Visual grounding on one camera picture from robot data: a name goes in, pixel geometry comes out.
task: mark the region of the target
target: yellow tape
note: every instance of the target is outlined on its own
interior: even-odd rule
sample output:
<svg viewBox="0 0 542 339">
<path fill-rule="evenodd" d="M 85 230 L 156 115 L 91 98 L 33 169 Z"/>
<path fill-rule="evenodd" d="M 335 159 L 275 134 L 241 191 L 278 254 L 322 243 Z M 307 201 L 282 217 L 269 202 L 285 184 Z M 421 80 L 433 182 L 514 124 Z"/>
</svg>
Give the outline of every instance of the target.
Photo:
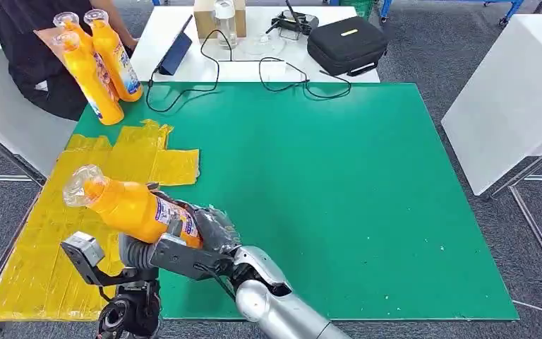
<svg viewBox="0 0 542 339">
<path fill-rule="evenodd" d="M 124 126 L 115 146 L 106 137 L 74 134 L 55 164 L 28 216 L 0 277 L 0 321 L 95 320 L 105 301 L 72 266 L 59 243 L 75 231 L 94 236 L 105 252 L 99 268 L 116 275 L 123 264 L 117 232 L 87 208 L 70 208 L 62 189 L 82 165 L 95 164 L 115 179 L 163 185 L 193 184 L 198 176 L 198 150 L 164 150 L 173 129 L 152 120 Z M 114 287 L 105 289 L 110 296 Z"/>
<path fill-rule="evenodd" d="M 150 182 L 162 186 L 194 184 L 198 177 L 198 150 L 160 150 L 150 173 Z"/>
</svg>

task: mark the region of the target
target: orange bottle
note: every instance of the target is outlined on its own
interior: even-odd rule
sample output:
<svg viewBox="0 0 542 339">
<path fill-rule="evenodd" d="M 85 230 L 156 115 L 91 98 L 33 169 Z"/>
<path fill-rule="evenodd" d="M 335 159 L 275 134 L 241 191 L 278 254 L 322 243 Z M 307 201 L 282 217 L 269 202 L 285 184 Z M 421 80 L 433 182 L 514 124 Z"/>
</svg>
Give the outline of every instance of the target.
<svg viewBox="0 0 542 339">
<path fill-rule="evenodd" d="M 120 122 L 124 118 L 124 111 L 99 77 L 97 62 L 90 51 L 80 45 L 80 37 L 74 32 L 63 32 L 55 38 L 55 43 L 63 47 L 65 65 L 99 120 L 104 125 Z"/>
<path fill-rule="evenodd" d="M 84 21 L 92 28 L 95 51 L 102 57 L 119 97 L 123 101 L 140 99 L 143 93 L 142 85 L 119 36 L 109 25 L 107 12 L 93 9 L 86 12 Z"/>
<path fill-rule="evenodd" d="M 68 206 L 90 208 L 108 226 L 143 242 L 154 243 L 169 232 L 189 247 L 203 246 L 188 211 L 152 194 L 144 184 L 110 179 L 96 165 L 82 166 L 72 174 L 64 201 Z"/>
<path fill-rule="evenodd" d="M 92 44 L 92 37 L 88 35 L 88 33 L 86 33 L 82 27 L 80 27 L 80 18 L 78 17 L 78 14 L 74 12 L 59 13 L 53 18 L 53 24 L 55 24 L 56 27 L 61 27 L 68 32 L 74 32 L 79 36 L 80 47 L 90 51 L 90 53 L 95 57 L 99 78 L 101 78 L 103 83 L 107 84 L 109 90 L 115 97 L 115 100 L 119 100 L 119 96 L 117 95 L 115 86 L 111 81 L 111 76 L 109 75 L 107 68 L 104 66 L 104 62 L 101 56 L 95 52 L 95 47 Z"/>
</svg>

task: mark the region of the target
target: black shirt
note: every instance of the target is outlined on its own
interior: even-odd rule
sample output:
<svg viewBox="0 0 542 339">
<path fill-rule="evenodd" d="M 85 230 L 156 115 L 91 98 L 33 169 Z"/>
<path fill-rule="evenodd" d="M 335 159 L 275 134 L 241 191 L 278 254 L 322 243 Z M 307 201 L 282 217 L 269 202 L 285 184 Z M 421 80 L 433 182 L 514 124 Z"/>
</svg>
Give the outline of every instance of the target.
<svg viewBox="0 0 542 339">
<path fill-rule="evenodd" d="M 52 28 L 53 17 L 74 12 L 83 22 L 89 0 L 0 0 L 0 43 L 9 73 L 20 92 L 38 107 L 67 119 L 78 119 L 86 99 L 63 64 L 33 30 Z M 35 89 L 47 81 L 48 91 Z"/>
</svg>

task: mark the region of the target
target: white cable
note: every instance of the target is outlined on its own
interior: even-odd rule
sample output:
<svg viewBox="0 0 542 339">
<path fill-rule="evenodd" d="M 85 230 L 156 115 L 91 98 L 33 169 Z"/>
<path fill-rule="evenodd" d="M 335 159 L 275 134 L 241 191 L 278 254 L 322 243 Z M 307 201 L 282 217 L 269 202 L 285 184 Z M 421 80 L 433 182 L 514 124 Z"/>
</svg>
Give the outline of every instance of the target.
<svg viewBox="0 0 542 339">
<path fill-rule="evenodd" d="M 524 302 L 518 302 L 518 301 L 516 301 L 516 300 L 512 300 L 512 302 L 514 302 L 515 304 L 518 304 L 518 305 L 522 305 L 522 306 L 526 306 L 526 307 L 531 307 L 532 309 L 536 309 L 536 310 L 542 311 L 542 308 L 537 307 L 537 306 L 535 306 L 535 305 L 527 304 L 527 303 L 524 303 Z"/>
</svg>

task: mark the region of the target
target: clear plastic lid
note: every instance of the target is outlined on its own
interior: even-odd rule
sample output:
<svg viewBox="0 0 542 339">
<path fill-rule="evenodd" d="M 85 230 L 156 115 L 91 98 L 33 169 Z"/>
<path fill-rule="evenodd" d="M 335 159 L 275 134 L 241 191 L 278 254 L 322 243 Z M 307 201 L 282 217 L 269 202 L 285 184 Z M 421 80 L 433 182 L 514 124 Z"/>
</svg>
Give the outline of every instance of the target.
<svg viewBox="0 0 542 339">
<path fill-rule="evenodd" d="M 57 35 L 53 41 L 55 45 L 62 46 L 66 51 L 73 51 L 80 46 L 80 37 L 76 32 L 63 32 Z"/>
<path fill-rule="evenodd" d="M 63 12 L 57 14 L 53 18 L 53 24 L 55 24 L 56 27 L 63 28 L 66 28 L 69 24 L 80 25 L 80 18 L 78 17 L 78 14 L 74 12 Z"/>
<path fill-rule="evenodd" d="M 266 34 L 262 32 L 246 37 L 239 45 L 239 49 L 252 57 L 272 57 L 278 55 L 285 45 L 285 40 L 279 38 L 277 33 Z"/>
<path fill-rule="evenodd" d="M 84 14 L 84 22 L 90 25 L 90 27 L 97 21 L 109 23 L 109 14 L 102 9 L 91 9 Z"/>
<path fill-rule="evenodd" d="M 79 207 L 94 203 L 109 183 L 97 165 L 78 168 L 64 187 L 64 201 L 67 206 Z"/>
</svg>

